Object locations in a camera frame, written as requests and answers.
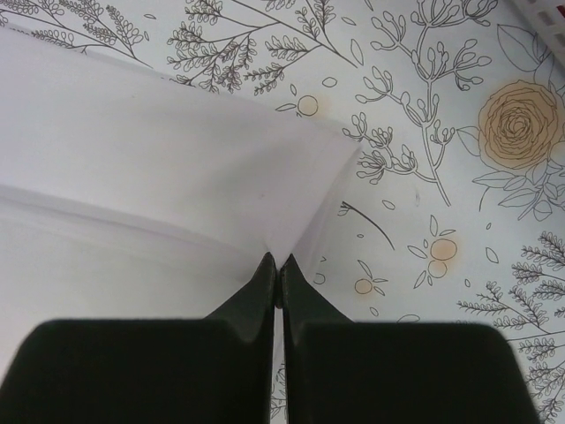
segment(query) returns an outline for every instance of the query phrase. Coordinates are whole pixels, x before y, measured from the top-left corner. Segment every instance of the branch drawing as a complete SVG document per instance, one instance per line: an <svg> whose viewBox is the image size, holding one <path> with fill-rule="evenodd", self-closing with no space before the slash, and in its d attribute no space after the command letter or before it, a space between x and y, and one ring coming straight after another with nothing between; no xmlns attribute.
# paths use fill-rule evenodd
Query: branch drawing
<svg viewBox="0 0 565 424"><path fill-rule="evenodd" d="M541 248L523 246L525 262L512 265L517 284L508 298L496 282L488 282L478 301L459 300L465 312L492 316L494 327L530 362L525 381L537 402L542 423L555 423L565 398L565 244L551 232L538 238ZM548 310L554 309L553 316ZM525 336L516 335L525 332Z"/></svg>
<svg viewBox="0 0 565 424"><path fill-rule="evenodd" d="M212 93L219 93L222 87L233 94L246 81L254 81L257 83L254 94L262 95L275 89L284 80L285 72L290 66L320 48L357 67L330 41L327 29L336 16L333 13L334 7L329 4L330 0L313 0L313 6L310 1L306 1L307 7L296 9L301 29L269 13L282 8L291 9L295 6L295 0L266 0L265 11L239 0L232 0L266 20L266 23L259 26L246 23L241 18L226 16L219 0L185 1L188 4L185 14L189 22L181 22L167 42L174 45L176 50L175 57L167 57L168 63L173 69L184 73L177 75L177 82L181 84L192 87L198 84ZM208 31L220 20L238 25L242 28L241 32L227 37L204 35L202 24L207 26ZM271 27L284 27L288 34L283 37L271 35L270 39L264 41L265 51L275 61L251 69L254 57L258 56L256 37Z"/></svg>
<svg viewBox="0 0 565 424"><path fill-rule="evenodd" d="M84 21L82 28L63 22L69 14ZM151 67L137 58L134 46L144 41L139 29L114 6L103 8L95 0L0 0L0 26L8 24L8 16L31 19L41 29L31 35L59 47L87 53L88 49L110 49L116 53Z"/></svg>
<svg viewBox="0 0 565 424"><path fill-rule="evenodd" d="M288 420L288 412L286 405L286 374L284 371L284 362L275 375L275 382L271 390L271 420L279 413L284 414L284 419Z"/></svg>
<svg viewBox="0 0 565 424"><path fill-rule="evenodd" d="M390 146L393 139L392 128L389 127L386 131L382 128L369 130L366 116L361 113L351 118L357 133L352 133L347 128L343 129L346 136L358 141L366 140L372 149L369 154L365 153L365 157L359 162L361 166L370 170L369 172L358 172L360 178L370 178L371 184L377 184L385 172L414 175L426 183L435 184L446 205L451 205L438 170L443 161L446 146L453 139L456 130L455 128L441 129L441 121L437 117L441 99L434 91L434 84L445 77L453 76L456 86L461 91L468 91L471 85L480 84L483 80L477 76L468 76L467 71L490 64L491 58L478 57L472 51L477 45L477 40L469 39L450 61L450 54L446 51L444 44L437 42L435 46L428 46L429 42L426 41L426 37L433 29L454 27L465 22L474 22L488 27L490 22L484 17L496 7L497 3L498 0L485 0L477 4L471 0L463 0L459 5L453 4L453 0L446 0L442 5L438 5L435 0L429 2L419 0L418 10L411 14L412 24L421 27L418 41L414 47L408 47L404 43L408 26L403 15L395 18L390 12L384 11L382 16L386 23L377 17L372 17L374 28L384 35L385 39L384 42L371 42L373 49L402 51L411 61L416 76L425 84L426 96L414 102L407 91L398 94L391 73L373 66L373 78L364 77L363 81L374 95L356 95L356 99L362 104L367 104L388 98L398 104L406 117L419 129L426 152L428 171L426 173L419 168L418 158L407 145L402 145L400 155L392 150Z"/></svg>
<svg viewBox="0 0 565 424"><path fill-rule="evenodd" d="M357 208L351 206L349 203L343 201L342 207L341 207L338 215L339 216L345 216L345 215L347 215L347 213L350 210L357 213L359 216L361 216L366 221L368 221L373 227L375 227L380 232L380 234L382 234L384 236L384 238L387 240L387 242L390 244L390 247L392 248L392 250L395 250L395 245L392 244L392 241L390 240L390 237L387 235L387 233L373 219L371 219L369 216L367 216L366 214L361 212L359 209L357 209Z"/></svg>
<svg viewBox="0 0 565 424"><path fill-rule="evenodd" d="M507 84L486 101L478 126L457 130L467 151L491 170L474 178L486 193L503 197L498 205L519 208L518 221L533 214L541 222L565 210L565 105L555 59L537 34L517 26L498 25L504 56L533 82Z"/></svg>

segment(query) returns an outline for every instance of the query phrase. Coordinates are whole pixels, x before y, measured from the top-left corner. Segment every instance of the patterned surface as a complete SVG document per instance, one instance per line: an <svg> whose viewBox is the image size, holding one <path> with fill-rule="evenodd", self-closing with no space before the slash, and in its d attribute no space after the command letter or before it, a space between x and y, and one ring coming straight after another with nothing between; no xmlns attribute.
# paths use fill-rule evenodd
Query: patterned surface
<svg viewBox="0 0 565 424"><path fill-rule="evenodd" d="M506 2L109 1L0 0L0 26L358 140L313 284L355 320L494 325L565 423L565 78Z"/></svg>

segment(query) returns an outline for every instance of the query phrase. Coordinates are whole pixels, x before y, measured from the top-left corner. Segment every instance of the paper sheet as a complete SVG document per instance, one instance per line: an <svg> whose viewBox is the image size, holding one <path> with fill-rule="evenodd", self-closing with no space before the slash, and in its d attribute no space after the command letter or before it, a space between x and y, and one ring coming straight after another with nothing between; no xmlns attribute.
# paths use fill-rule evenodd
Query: paper sheet
<svg viewBox="0 0 565 424"><path fill-rule="evenodd" d="M139 30L130 49L119 37L95 38L61 3L49 3L63 13L60 24L41 8L0 6L8 10L0 14L6 26L68 49L253 99L359 140L367 156L315 287L356 320L495 325L515 348L541 420L565 423L565 79L509 2L101 4L92 25L116 34L116 8ZM189 45L210 59L192 57ZM222 76L226 68L234 78ZM434 115L422 131L415 121L425 110ZM542 132L525 131L526 122L552 131L530 138ZM537 367L557 382L532 379ZM284 417L283 385L279 373L275 420Z"/></svg>
<svg viewBox="0 0 565 424"><path fill-rule="evenodd" d="M204 316L266 252L314 275L357 143L45 47L0 43L2 369L47 319Z"/></svg>

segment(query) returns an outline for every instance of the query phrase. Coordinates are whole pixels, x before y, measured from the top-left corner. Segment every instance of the rose drawing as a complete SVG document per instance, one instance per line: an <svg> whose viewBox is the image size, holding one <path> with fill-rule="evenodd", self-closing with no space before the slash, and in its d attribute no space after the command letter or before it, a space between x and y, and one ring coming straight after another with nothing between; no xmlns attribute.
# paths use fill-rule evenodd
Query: rose drawing
<svg viewBox="0 0 565 424"><path fill-rule="evenodd" d="M491 168L525 174L563 137L565 107L547 88L519 80L497 91L478 114L480 157Z"/></svg>

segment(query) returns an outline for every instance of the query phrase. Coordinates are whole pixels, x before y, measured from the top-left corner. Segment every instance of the black object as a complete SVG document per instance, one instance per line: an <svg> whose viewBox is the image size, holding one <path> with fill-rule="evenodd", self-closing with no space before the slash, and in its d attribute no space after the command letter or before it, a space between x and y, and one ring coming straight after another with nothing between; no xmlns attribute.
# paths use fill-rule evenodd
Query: black object
<svg viewBox="0 0 565 424"><path fill-rule="evenodd" d="M275 297L290 424L533 424L502 336L469 324L352 323L290 258L203 320L54 321L20 347L0 423L268 422Z"/></svg>

